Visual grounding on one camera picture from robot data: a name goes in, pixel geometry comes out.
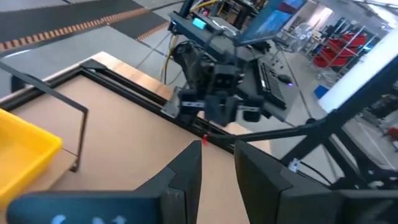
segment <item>yellow cable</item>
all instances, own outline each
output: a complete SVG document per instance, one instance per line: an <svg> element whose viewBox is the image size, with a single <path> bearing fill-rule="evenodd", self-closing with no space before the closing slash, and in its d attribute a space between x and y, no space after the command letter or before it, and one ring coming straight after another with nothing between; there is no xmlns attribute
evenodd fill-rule
<svg viewBox="0 0 398 224"><path fill-rule="evenodd" d="M208 2L201 3L201 4L197 5L197 6L195 6L193 9L191 9L190 12L193 12L193 11L195 11L197 9L200 9L201 7L204 7L204 6L209 6L211 4L218 3L220 1L221 0L211 0L211 1L208 1ZM162 70L160 71L160 80L161 81L162 81L162 78L163 78L164 70L166 69L166 65L168 64L168 62L170 60L172 51L173 51L175 45L177 44L177 41L178 41L178 36L176 36L176 35L174 35L172 37L172 39L170 40L171 44L169 45L169 52L167 54L166 61L163 64Z"/></svg>
<svg viewBox="0 0 398 224"><path fill-rule="evenodd" d="M166 61L163 63L162 70L160 71L160 81L162 81L162 79L163 79L163 74L164 74L164 71L166 69L166 65L168 64L168 62L170 60L170 57L172 56L172 51L173 51L174 47L176 46L177 41L178 41L178 36L177 35L173 35L171 37L171 40L170 40L169 52L167 53Z"/></svg>
<svg viewBox="0 0 398 224"><path fill-rule="evenodd" d="M221 10L223 10L224 3L225 3L225 2L223 2L223 4L221 5L221 7L220 7L219 11L217 12L217 16L218 16L218 14L221 12Z"/></svg>
<svg viewBox="0 0 398 224"><path fill-rule="evenodd" d="M211 5L211 4L214 4L214 3L218 3L219 1L220 0L211 0L211 1L208 1L208 2L201 3L201 4L197 5L197 6L195 6L193 9L191 9L190 12L193 12L193 11L195 11L197 9L200 9L201 7L204 7L204 6L208 6L208 5Z"/></svg>

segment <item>yellow bin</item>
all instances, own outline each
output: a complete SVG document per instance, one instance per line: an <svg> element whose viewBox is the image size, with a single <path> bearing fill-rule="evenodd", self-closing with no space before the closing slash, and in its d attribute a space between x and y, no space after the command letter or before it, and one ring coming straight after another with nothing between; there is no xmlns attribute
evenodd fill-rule
<svg viewBox="0 0 398 224"><path fill-rule="evenodd" d="M0 109L0 210L51 162L62 140Z"/></svg>

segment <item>red shelf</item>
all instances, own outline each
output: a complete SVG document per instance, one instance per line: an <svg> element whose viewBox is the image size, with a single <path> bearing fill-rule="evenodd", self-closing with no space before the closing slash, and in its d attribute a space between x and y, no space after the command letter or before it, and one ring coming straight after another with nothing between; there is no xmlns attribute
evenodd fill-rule
<svg viewBox="0 0 398 224"><path fill-rule="evenodd" d="M348 43L355 34L343 34L343 41ZM366 35L358 35L355 39L349 44L350 47L353 46L362 46L366 44Z"/></svg>
<svg viewBox="0 0 398 224"><path fill-rule="evenodd" d="M326 61L331 62L332 66L342 66L347 64L347 58L345 57L338 57L336 58L336 52L332 51L331 49L323 48L320 53L321 57L323 57Z"/></svg>
<svg viewBox="0 0 398 224"><path fill-rule="evenodd" d="M355 56L356 52L358 51L357 47L348 47L346 49L343 49L345 46L345 43L342 42L341 40L338 39L330 39L327 42L327 46L332 49L335 53L340 53L340 57L351 57Z"/></svg>
<svg viewBox="0 0 398 224"><path fill-rule="evenodd" d="M320 68L326 68L328 65L329 66L344 66L347 64L347 60L345 58L337 58L332 63L330 63L330 60L325 54L320 54L316 57L313 58L313 62L315 65L317 65Z"/></svg>

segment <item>black metal frame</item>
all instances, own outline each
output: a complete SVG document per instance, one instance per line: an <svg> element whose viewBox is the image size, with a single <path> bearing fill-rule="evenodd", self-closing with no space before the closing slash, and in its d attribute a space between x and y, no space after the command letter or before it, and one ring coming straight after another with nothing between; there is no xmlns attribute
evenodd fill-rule
<svg viewBox="0 0 398 224"><path fill-rule="evenodd" d="M202 138L210 129L212 134L208 136L208 141L214 145L224 149L225 151L233 154L233 144L236 139L246 142L250 141L263 141L278 138L289 138L293 136L306 136L304 140L298 143L286 156L280 161L284 165L288 165L293 159L303 159L306 155L311 153L317 146L323 144L329 153L333 156L337 164L345 173L345 177L338 180L331 189L340 188L366 188L370 180L380 180L397 175L392 170L384 170L379 168L372 160L358 147L357 144L342 130L342 126L349 121L354 115L359 113L362 108L370 105L378 99L378 96L385 94L391 88L390 83L396 80L395 68L398 68L398 57L395 58L388 66L386 66L380 73L365 84L354 96L352 96L341 108L330 113L327 117L313 121L313 123L305 124L297 128L281 129L275 131L265 131L261 133L230 135L222 129L210 124L209 122L195 117L192 123L186 123L181 119L171 118L161 112L163 105L167 100L159 95L145 89L144 87L134 83L127 78L124 78L117 73L109 70L106 66L100 64L95 60L89 60L81 64L78 68L72 69L48 83L41 83L38 80L31 78L27 75L18 72L17 70L0 63L0 68L17 76L25 82L33 85L35 88L25 91L23 94L16 95L6 101L0 103L0 108L11 111L23 104L35 99L36 97L44 94L44 92L57 97L58 99L72 105L74 108L81 109L83 112L83 123L81 128L81 138L75 168L79 168L81 160L81 151L83 149L83 140L85 132L85 123L87 108L78 103L66 98L65 96L53 90L57 86L65 83L72 78L83 75L86 78L102 85L103 87L117 93L118 95L140 105L141 107L157 114L158 116L166 119L167 121L176 124L177 126L197 135ZM349 152L358 162L358 167L346 157L346 154L339 150L331 139L331 135L336 134L340 141L347 146ZM307 174L299 172L302 176L315 181L319 184L321 182L309 177Z"/></svg>
<svg viewBox="0 0 398 224"><path fill-rule="evenodd" d="M10 74L14 75L15 77L21 79L27 84L30 84L34 86L34 88L28 90L23 95L16 95L15 97L12 97L2 103L0 103L0 108L6 111L11 111L16 109L19 106L22 106L24 103L27 103L30 100L33 100L34 98L46 93L49 94L58 100L66 103L67 105L73 107L76 110L79 110L83 113L82 119L81 119L81 125L80 125L80 133L79 133L79 140L78 140L78 150L76 155L76 160L73 164L73 166L70 168L72 172L77 172L77 170L80 168L80 159L81 159L81 154L83 152L83 143L84 143L84 138L85 138L85 131L86 131L86 124L87 124L87 117L88 117L88 109L84 107L83 105L77 103L76 101L73 101L69 99L68 97L56 92L53 88L54 86L49 85L48 83L45 83L38 78L32 77L30 75L24 74L2 62L0 62L0 69L3 69L6 72L9 72Z"/></svg>

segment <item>keyboard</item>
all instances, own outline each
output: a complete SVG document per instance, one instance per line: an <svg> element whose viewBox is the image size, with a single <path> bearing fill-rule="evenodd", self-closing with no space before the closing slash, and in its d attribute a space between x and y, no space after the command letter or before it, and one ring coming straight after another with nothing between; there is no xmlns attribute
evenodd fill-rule
<svg viewBox="0 0 398 224"><path fill-rule="evenodd" d="M275 70L260 61L258 61L258 69L264 98L266 101L285 110L286 102L282 92L280 91L279 81Z"/></svg>

